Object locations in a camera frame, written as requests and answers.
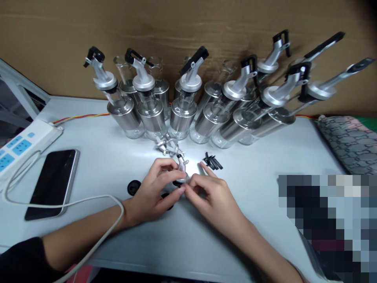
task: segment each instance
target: phone charging cable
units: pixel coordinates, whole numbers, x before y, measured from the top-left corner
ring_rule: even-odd
[[[26,167],[24,168],[21,173],[18,173],[21,168],[23,168],[23,166],[29,161],[30,158],[32,158],[33,156],[35,156],[35,159]],[[39,159],[39,156],[41,155],[41,151],[35,151],[28,159],[25,160],[25,162],[16,170],[16,172],[12,175],[12,177],[10,178],[9,182],[7,183],[5,189],[2,191],[2,198],[3,200],[5,200],[6,202],[8,203],[11,203],[11,204],[15,204],[15,205],[21,205],[21,206],[27,206],[27,207],[34,207],[34,208],[64,208],[64,207],[67,207],[67,206],[71,206],[71,205],[74,205],[74,204],[78,204],[80,202],[84,202],[84,201],[87,201],[87,200],[92,200],[92,199],[95,199],[95,198],[105,198],[105,197],[108,197],[108,198],[111,198],[112,200],[114,200],[116,202],[117,205],[120,206],[121,208],[121,214],[120,216],[118,217],[118,219],[115,221],[115,223],[113,224],[113,226],[110,227],[109,230],[107,230],[107,232],[102,236],[102,238],[100,238],[100,240],[92,247],[92,249],[86,254],[86,256],[84,256],[84,258],[74,267],[72,268],[66,275],[64,275],[63,277],[61,277],[60,279],[58,279],[57,281],[55,281],[54,283],[64,283],[65,281],[67,281],[77,270],[79,270],[81,268],[81,266],[84,265],[84,263],[91,257],[91,255],[97,250],[97,248],[103,243],[103,241],[110,235],[110,233],[113,231],[113,229],[118,225],[118,223],[121,221],[123,215],[124,215],[124,207],[122,205],[122,203],[117,200],[117,198],[115,198],[114,196],[112,195],[100,195],[100,196],[96,196],[96,197],[88,197],[88,198],[85,198],[85,199],[82,199],[82,200],[78,200],[78,201],[75,201],[75,202],[71,202],[71,203],[68,203],[68,204],[62,204],[62,205],[41,205],[41,204],[29,204],[29,203],[23,203],[23,202],[16,202],[16,201],[13,201],[13,200],[10,200],[8,198],[8,191],[9,189],[11,188],[11,185],[12,185],[12,182],[17,179],[17,182],[20,181],[24,176],[25,174],[28,172],[28,170],[37,162],[37,160]]]

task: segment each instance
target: patterned fabric bag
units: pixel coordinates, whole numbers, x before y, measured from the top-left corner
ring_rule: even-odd
[[[364,124],[366,118],[359,118]],[[375,119],[368,119],[370,128]],[[377,133],[351,116],[321,116],[318,127],[330,147],[353,175],[377,175]]]

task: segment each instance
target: power strip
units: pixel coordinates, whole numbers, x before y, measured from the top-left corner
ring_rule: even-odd
[[[0,148],[0,185],[2,185],[35,151],[43,152],[63,133],[63,127],[35,120],[18,136]]]

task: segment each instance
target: pixelated area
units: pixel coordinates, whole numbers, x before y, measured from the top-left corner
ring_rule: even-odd
[[[317,273],[377,282],[377,176],[280,175],[278,182],[279,206],[315,250]]]

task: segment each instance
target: hand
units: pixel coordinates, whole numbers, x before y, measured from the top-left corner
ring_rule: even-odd
[[[178,164],[171,158],[157,158],[154,161],[134,197],[123,202],[127,227],[157,219],[179,200],[185,186],[176,188],[165,198],[161,197],[161,191],[167,184],[186,177],[184,172],[176,169]]]
[[[250,222],[243,215],[228,184],[219,179],[203,162],[200,163],[208,176],[194,174],[186,185],[186,197],[220,233],[234,240]],[[207,193],[205,199],[198,195],[203,188]]]

